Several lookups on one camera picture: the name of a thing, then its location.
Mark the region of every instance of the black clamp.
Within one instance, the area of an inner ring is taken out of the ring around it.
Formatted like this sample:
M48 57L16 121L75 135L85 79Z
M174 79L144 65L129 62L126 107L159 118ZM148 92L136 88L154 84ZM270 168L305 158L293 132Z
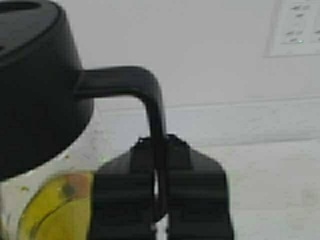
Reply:
M106 163L95 175L91 240L155 240L161 199L154 194L149 137ZM167 135L169 240L233 240L225 171L212 158Z

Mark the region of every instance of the black handle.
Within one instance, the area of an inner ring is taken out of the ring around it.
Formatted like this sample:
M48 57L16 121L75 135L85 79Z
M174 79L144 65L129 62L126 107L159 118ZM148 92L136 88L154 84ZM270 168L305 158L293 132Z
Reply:
M74 96L86 98L129 95L140 99L146 108L154 168L159 185L157 219L167 212L166 121L162 93L156 77L139 66L119 66L84 70L74 90Z

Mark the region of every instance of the white table surface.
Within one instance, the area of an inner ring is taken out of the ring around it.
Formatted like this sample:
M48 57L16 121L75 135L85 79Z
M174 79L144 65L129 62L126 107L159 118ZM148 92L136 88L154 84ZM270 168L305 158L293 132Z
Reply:
M227 172L236 240L320 239L320 140L199 150Z

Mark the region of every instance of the olive oil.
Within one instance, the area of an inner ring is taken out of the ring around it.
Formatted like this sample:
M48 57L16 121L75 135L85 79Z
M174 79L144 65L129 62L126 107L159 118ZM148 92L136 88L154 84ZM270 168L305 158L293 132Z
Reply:
M92 181L91 172L48 180L24 209L17 240L86 240Z

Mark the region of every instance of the glass jar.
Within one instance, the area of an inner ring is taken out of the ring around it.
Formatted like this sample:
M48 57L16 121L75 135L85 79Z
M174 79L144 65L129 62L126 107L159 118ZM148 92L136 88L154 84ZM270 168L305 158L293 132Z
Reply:
M85 240L94 172L109 158L95 108L83 133L64 151L0 183L4 240Z

